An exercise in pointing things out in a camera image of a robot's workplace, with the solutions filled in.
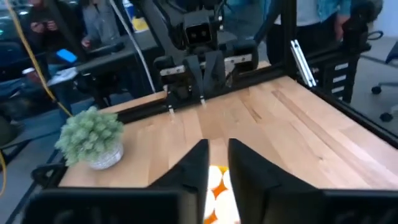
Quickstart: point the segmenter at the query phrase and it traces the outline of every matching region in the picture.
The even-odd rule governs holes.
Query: person
[[[29,3],[32,4],[32,8],[27,15],[27,20],[30,23],[30,29],[32,31],[31,38],[38,47],[45,50],[48,73],[47,78],[51,78],[66,66],[65,62],[58,58],[57,52],[61,49],[67,49],[71,52],[73,52],[73,50],[64,35],[59,31],[51,12],[44,3],[44,0],[29,0]],[[73,11],[66,3],[57,1],[57,4],[59,4],[59,10],[62,14],[73,15]],[[78,27],[78,22],[73,21],[73,16],[69,16],[69,19],[69,23],[73,24],[73,32],[75,32],[76,35],[79,35],[81,29]],[[70,88],[70,85],[61,84],[55,86],[53,91],[57,100],[70,113],[72,113],[72,107],[68,97]],[[68,119],[68,115],[62,109],[60,109],[60,117],[62,125],[65,124]]]
[[[265,0],[265,13],[271,1]],[[349,19],[351,0],[297,0],[297,40],[303,53],[324,49],[343,38],[342,25]],[[283,60],[283,28],[280,16],[267,37],[267,56],[271,64]]]
[[[107,0],[80,0],[87,35],[81,40],[86,49],[120,40],[120,31],[112,5]],[[130,95],[139,97],[139,88],[133,87],[132,75],[127,71],[116,74]]]

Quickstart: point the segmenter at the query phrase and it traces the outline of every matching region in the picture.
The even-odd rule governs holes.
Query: wooden table
[[[117,112],[165,97],[157,93],[106,108]],[[125,153],[95,171],[81,162],[60,186],[145,187],[200,139],[210,140],[210,164],[227,166],[227,142],[237,138],[260,155],[316,187],[398,189],[398,151],[289,77],[202,105],[124,126]]]

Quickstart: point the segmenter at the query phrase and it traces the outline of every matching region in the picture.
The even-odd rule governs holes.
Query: man
[[[268,12],[271,1],[265,0]],[[324,49],[343,38],[342,25],[349,19],[351,0],[297,0],[297,40],[308,54]],[[283,59],[283,28],[280,16],[267,37],[267,55],[271,64]]]
[[[46,51],[48,75],[49,78],[51,78],[56,75],[59,70],[65,68],[65,62],[57,57],[57,51],[61,49],[71,51],[71,47],[63,34],[58,30],[58,26],[49,9],[46,7],[44,0],[29,0],[29,3],[33,5],[27,17],[30,23],[30,29],[32,30],[32,38],[40,48]],[[73,11],[64,2],[59,1],[57,4],[59,4],[61,14],[70,15],[69,18],[72,20],[71,23],[75,25],[74,31],[76,35],[79,35],[80,29],[78,23],[73,21]],[[58,85],[55,86],[53,90],[57,100],[72,113],[68,98],[70,88],[69,85]],[[65,124],[68,115],[63,110],[60,110],[60,116],[62,124]]]

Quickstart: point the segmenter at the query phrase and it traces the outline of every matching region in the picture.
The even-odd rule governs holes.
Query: floor
[[[258,7],[243,9],[234,18],[240,22],[230,21],[226,25],[226,29],[253,36],[259,27],[259,23],[245,26],[248,21],[241,21],[244,20],[241,14],[247,12],[251,12],[251,15],[254,13],[260,14]],[[378,82],[398,82],[397,65],[387,66],[382,64],[395,41],[396,39],[383,38],[371,42],[373,45],[372,50],[365,53],[358,64],[352,106],[385,128],[398,134],[398,119],[390,123],[382,123],[379,119],[381,113],[389,111],[391,106],[398,103],[396,97],[398,88],[383,88],[383,92],[380,95],[371,94],[371,87],[377,85]],[[260,46],[259,51],[260,58],[266,59],[266,47],[264,44]],[[130,100],[127,95],[113,96],[113,98],[115,102]],[[87,109],[90,103],[91,100],[86,100],[73,105],[73,112],[78,113]],[[24,132],[11,144],[26,139],[34,140],[7,167],[7,187],[5,194],[0,198],[0,223],[5,224],[19,223],[20,212],[24,204],[26,204],[29,197],[40,190],[35,185],[32,185],[31,170],[40,164],[57,162],[60,159],[60,155],[53,148],[59,135],[60,126],[57,111],[50,111],[22,122],[25,124]]]

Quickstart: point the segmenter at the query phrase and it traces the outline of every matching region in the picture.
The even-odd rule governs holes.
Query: office chair
[[[387,56],[386,64],[391,63],[393,60],[398,59],[398,41],[391,49],[390,53]],[[377,86],[372,88],[372,93],[374,95],[378,95],[381,93],[382,86],[389,86],[389,87],[398,87],[398,82],[380,82]],[[389,112],[385,112],[380,115],[380,119],[383,122],[390,122],[394,117],[393,114],[398,111],[398,104],[391,107]]]

